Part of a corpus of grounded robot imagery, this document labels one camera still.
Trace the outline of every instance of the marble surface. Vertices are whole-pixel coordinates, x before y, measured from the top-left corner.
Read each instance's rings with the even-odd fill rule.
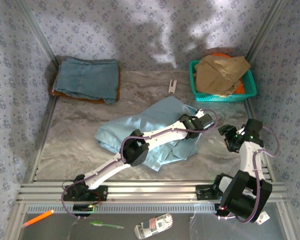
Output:
[[[248,117],[242,102],[195,101],[187,71],[122,72],[120,100],[115,104],[58,99],[36,179],[73,179],[108,161],[114,154],[97,144],[94,135],[98,127],[112,119],[138,114],[167,97],[170,79],[177,80],[177,99],[195,108],[215,110],[219,126],[230,124],[239,128],[246,123]],[[228,152],[217,129],[203,134],[197,146],[197,154],[163,165],[158,172],[141,165],[125,169],[111,179],[214,180],[217,174],[234,175],[240,168],[240,156]]]

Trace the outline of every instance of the green pen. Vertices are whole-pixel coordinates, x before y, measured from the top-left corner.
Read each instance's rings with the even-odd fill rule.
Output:
[[[92,221],[92,222],[90,222],[90,224],[93,226],[98,226],[98,227],[110,227],[110,228],[114,228],[114,229],[124,229],[123,226],[105,224],[102,221]]]

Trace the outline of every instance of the green basket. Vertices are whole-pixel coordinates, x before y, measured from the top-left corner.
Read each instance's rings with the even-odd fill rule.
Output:
[[[199,102],[240,102],[249,97],[253,97],[257,94],[256,84],[252,72],[249,69],[243,76],[243,87],[245,94],[232,94],[230,96],[221,97],[218,95],[211,95],[206,93],[200,93],[196,91],[194,73],[196,72],[195,65],[200,61],[194,60],[190,62],[189,74],[192,92],[195,96],[195,100]]]

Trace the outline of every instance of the patterned wall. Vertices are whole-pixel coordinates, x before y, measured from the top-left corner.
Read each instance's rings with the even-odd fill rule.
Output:
[[[300,226],[300,0],[285,6],[252,71],[258,90],[254,111],[280,139],[279,156],[270,160],[278,180],[287,183]],[[274,151],[275,140],[269,143]]]
[[[54,53],[128,70],[186,70],[211,51],[245,55],[272,1],[27,0]]]
[[[43,131],[48,63],[14,1],[0,0],[0,239]]]

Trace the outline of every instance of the purple cable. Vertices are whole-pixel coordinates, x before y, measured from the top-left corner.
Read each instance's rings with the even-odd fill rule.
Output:
[[[255,199],[255,204],[254,204],[253,210],[252,210],[251,214],[246,219],[240,219],[238,216],[235,216],[236,219],[240,223],[243,223],[243,224],[246,224],[246,223],[250,222],[254,218],[254,216],[257,212],[258,206],[259,206],[259,202],[260,202],[260,178],[259,178],[259,174],[258,174],[258,170],[257,170],[256,156],[259,153],[265,153],[270,157],[275,157],[279,153],[279,149],[280,149],[279,139],[276,136],[276,134],[270,128],[268,128],[267,126],[263,126],[263,129],[267,130],[269,133],[271,133],[274,136],[274,138],[276,140],[276,146],[277,147],[276,147],[276,150],[275,150],[273,155],[271,153],[267,152],[264,149],[259,149],[258,151],[255,151],[253,153],[252,163],[253,163],[253,168],[254,168],[254,172],[255,172],[255,179],[256,179],[256,199]]]
[[[217,124],[218,124],[218,115],[215,111],[211,110],[211,109],[202,109],[202,111],[210,111],[210,112],[213,112],[213,114],[215,115],[215,121],[214,121],[214,124],[212,127],[210,127],[209,129],[206,129],[206,130],[202,130],[202,131],[197,131],[197,130],[188,130],[188,129],[181,129],[181,128],[170,128],[170,129],[166,129],[166,130],[163,130],[161,132],[158,132],[152,136],[127,136],[123,141],[122,141],[122,144],[121,144],[121,149],[120,149],[120,159],[119,161],[123,161],[124,163],[126,163],[126,159],[124,158],[124,145],[125,145],[125,142],[128,140],[128,139],[144,139],[144,140],[148,140],[150,138],[155,138],[155,137],[158,137],[162,134],[165,134],[165,133],[168,133],[168,132],[174,132],[174,131],[182,131],[182,132],[187,132],[187,133],[207,133],[207,132],[210,132],[211,130],[213,130]],[[113,163],[116,163],[116,161],[113,161],[111,163],[109,163],[107,166],[105,166],[103,169],[101,169],[98,173],[104,171],[105,169],[109,168],[109,166],[111,166]],[[74,185],[76,184],[79,184],[79,183],[82,183],[82,182],[85,182],[91,178],[93,178],[94,176],[96,176],[96,174],[93,174],[91,176],[88,176],[87,178],[84,178],[82,180],[79,180],[79,181],[76,181],[74,182],[73,184],[69,185],[68,187],[66,187],[64,189],[64,191],[62,192],[61,194],[61,203],[62,203],[62,206],[64,208],[64,210],[72,217],[76,218],[76,219],[79,219],[80,217],[79,216],[76,216],[74,215],[73,213],[71,213],[68,208],[66,207],[66,204],[65,204],[65,201],[64,201],[64,196],[65,196],[65,193],[67,192],[67,190],[71,187],[73,187]]]
[[[163,130],[163,131],[160,131],[152,136],[127,136],[125,139],[123,139],[122,143],[121,143],[121,147],[120,147],[120,156],[121,156],[121,159],[124,163],[126,163],[126,159],[124,157],[124,145],[126,143],[127,140],[129,139],[143,139],[143,140],[149,140],[150,138],[156,138],[162,134],[165,134],[165,133],[169,133],[169,132],[174,132],[174,131],[181,131],[181,132],[186,132],[186,133],[207,133],[207,132],[210,132],[211,130],[213,130],[214,128],[216,128],[217,124],[218,124],[218,115],[215,111],[211,110],[211,109],[201,109],[202,111],[210,111],[210,112],[213,112],[214,116],[215,116],[215,121],[214,121],[214,124],[212,127],[206,129],[206,130],[201,130],[201,131],[198,131],[198,130],[188,130],[188,129],[182,129],[182,128],[170,128],[170,129],[166,129],[166,130]]]

